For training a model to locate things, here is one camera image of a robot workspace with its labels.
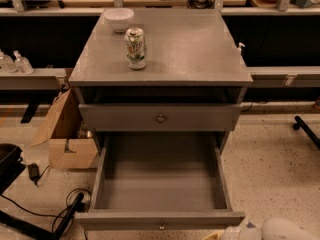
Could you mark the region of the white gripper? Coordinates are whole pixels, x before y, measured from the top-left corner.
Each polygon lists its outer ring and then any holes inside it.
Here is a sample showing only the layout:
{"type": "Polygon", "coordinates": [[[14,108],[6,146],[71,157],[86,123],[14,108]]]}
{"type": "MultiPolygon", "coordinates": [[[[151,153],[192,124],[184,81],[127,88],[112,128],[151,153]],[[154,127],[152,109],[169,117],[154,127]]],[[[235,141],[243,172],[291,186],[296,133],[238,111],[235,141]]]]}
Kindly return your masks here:
{"type": "Polygon", "coordinates": [[[213,231],[203,240],[262,240],[262,233],[254,226],[232,226],[226,228],[225,231],[213,231]]]}

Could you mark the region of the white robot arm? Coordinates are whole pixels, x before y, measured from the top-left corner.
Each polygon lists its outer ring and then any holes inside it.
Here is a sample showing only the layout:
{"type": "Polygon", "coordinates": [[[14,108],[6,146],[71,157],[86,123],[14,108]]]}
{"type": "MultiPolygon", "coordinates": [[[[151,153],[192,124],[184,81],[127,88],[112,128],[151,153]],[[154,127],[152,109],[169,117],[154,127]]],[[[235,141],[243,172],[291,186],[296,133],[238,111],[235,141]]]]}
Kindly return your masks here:
{"type": "Polygon", "coordinates": [[[238,226],[214,231],[201,240],[320,240],[320,238],[288,219],[272,217],[265,220],[261,227],[245,220],[238,226]]]}

